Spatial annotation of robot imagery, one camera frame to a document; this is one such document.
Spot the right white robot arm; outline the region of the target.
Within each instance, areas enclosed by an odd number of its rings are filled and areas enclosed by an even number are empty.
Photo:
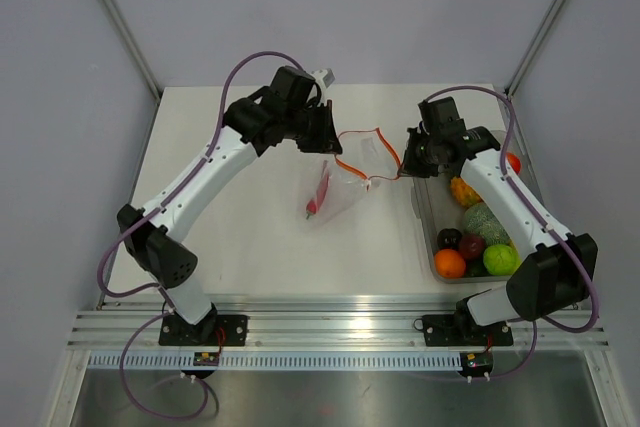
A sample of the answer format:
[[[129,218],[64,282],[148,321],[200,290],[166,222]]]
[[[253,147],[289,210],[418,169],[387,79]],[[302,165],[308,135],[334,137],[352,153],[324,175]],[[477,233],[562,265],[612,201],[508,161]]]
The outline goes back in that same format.
[[[508,143],[485,127],[467,127],[447,90],[422,101],[419,111],[421,122],[408,131],[400,175],[458,175],[505,228],[522,261],[502,286],[457,302],[441,329],[444,340],[476,345],[509,321],[549,320],[585,299],[592,307],[581,329],[590,330],[599,311],[593,285],[595,240],[573,234],[546,210],[509,165]]]

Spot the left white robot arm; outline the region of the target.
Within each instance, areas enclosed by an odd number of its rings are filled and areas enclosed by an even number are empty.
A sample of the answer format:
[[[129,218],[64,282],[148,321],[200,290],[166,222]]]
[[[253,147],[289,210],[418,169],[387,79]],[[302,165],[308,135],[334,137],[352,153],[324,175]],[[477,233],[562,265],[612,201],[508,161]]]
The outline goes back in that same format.
[[[222,189],[267,149],[292,140],[302,153],[341,153],[327,98],[334,80],[329,69],[279,68],[270,84],[225,109],[218,137],[161,193],[118,212],[127,253],[166,296],[161,345],[244,345],[247,318],[218,313],[196,280],[198,258],[183,242]]]

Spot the clear orange zip top bag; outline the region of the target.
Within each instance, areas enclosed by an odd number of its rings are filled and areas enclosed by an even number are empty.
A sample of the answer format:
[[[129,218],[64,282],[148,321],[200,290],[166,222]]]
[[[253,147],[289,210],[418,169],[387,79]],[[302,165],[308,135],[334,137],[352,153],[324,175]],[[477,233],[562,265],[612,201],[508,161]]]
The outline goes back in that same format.
[[[298,170],[296,217],[306,230],[333,221],[375,192],[381,184],[399,179],[401,159],[379,127],[345,130],[338,134],[342,154],[313,154]],[[322,163],[327,160],[330,181],[319,213],[306,218],[305,207],[315,193]]]

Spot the red chili pepper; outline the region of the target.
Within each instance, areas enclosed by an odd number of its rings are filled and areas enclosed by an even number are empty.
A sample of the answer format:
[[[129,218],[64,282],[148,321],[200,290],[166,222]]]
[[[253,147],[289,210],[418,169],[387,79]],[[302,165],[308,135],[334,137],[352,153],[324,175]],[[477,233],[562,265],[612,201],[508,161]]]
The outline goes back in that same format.
[[[329,173],[328,161],[325,160],[322,163],[320,180],[316,187],[315,193],[313,194],[311,199],[307,202],[305,207],[307,219],[310,219],[311,217],[319,213],[328,192],[329,181],[330,181],[330,173]]]

